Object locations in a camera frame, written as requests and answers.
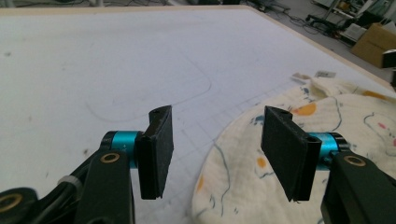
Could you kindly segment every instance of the yellow pattern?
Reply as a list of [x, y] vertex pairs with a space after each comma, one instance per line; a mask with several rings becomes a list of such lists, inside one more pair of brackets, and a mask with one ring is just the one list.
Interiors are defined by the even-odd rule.
[[203, 185], [204, 185], [204, 177], [201, 176], [201, 178], [199, 178], [199, 182], [198, 182], [198, 186], [197, 186], [196, 192], [200, 191]]
[[265, 159], [264, 159], [263, 157], [259, 157], [259, 158], [257, 159], [257, 164], [258, 164], [261, 168], [264, 168], [265, 165], [266, 165]]
[[301, 116], [310, 116], [314, 114], [316, 110], [317, 110], [317, 104], [312, 103], [309, 105], [301, 106], [297, 109], [293, 109], [291, 110], [291, 113]]
[[381, 99], [381, 100], [386, 100], [387, 99], [387, 97], [385, 97], [384, 95], [379, 94], [379, 93], [377, 93], [375, 91], [364, 91], [362, 95], [375, 97], [375, 98], [378, 98], [378, 99]]

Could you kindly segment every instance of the gray floor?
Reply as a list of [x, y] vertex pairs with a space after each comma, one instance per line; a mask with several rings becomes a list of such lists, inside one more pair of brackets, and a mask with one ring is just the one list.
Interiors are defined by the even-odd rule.
[[[46, 0], [14, 0], [17, 7], [88, 7], [88, 0], [75, 0], [66, 4], [60, 4], [50, 0], [50, 2], [41, 3]], [[310, 0], [277, 0], [279, 3], [290, 7], [289, 15], [298, 17], [304, 20], [308, 14], [323, 16], [326, 13], [326, 9], [313, 4]], [[191, 3], [197, 3], [198, 0], [104, 0], [105, 7], [150, 7], [150, 6], [163, 6], [163, 5], [190, 5]], [[241, 0], [241, 4], [253, 6], [246, 0]], [[315, 30], [311, 30], [301, 25], [296, 25], [295, 22], [291, 22], [290, 17], [281, 13], [280, 11], [265, 10], [265, 14], [272, 17], [273, 19], [285, 24], [294, 31], [300, 33], [319, 43], [321, 46], [330, 49], [336, 54], [343, 58], [357, 64], [372, 74], [385, 79], [387, 82], [391, 80], [391, 71], [389, 69], [377, 68], [366, 61], [360, 59], [350, 52], [351, 47], [346, 45], [340, 40], [327, 37], [319, 34]], [[330, 21], [340, 21], [342, 18], [339, 15], [331, 14], [328, 18]]]

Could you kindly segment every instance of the cartoon print fabric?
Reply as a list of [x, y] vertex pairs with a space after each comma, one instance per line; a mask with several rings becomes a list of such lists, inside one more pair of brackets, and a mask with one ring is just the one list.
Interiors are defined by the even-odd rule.
[[329, 172], [316, 172], [309, 202], [288, 202], [260, 147], [266, 105], [290, 111], [306, 132], [340, 133], [351, 150], [396, 177], [396, 100], [340, 79], [311, 78], [251, 108], [220, 135], [193, 193], [195, 223], [323, 222]]

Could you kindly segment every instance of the white tabletop surface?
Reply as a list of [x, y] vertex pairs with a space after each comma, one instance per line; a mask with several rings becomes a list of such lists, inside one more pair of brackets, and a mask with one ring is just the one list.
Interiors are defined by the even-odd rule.
[[213, 141], [248, 108], [299, 85], [292, 74], [333, 71], [394, 96], [247, 7], [123, 10], [0, 16], [0, 191], [31, 187], [43, 197], [106, 132], [145, 131], [151, 109], [172, 105], [175, 151], [163, 199], [141, 200], [131, 172], [136, 222], [191, 223]]

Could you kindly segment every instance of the black gripper pad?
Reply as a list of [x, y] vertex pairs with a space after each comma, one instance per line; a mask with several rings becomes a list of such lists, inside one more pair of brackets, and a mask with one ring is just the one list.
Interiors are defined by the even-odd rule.
[[308, 201], [321, 141], [304, 132], [286, 110], [266, 106], [262, 151], [270, 162], [289, 201]]
[[135, 153], [141, 197], [156, 199], [163, 196], [174, 149], [172, 106], [154, 109], [148, 116], [150, 125], [136, 137]]

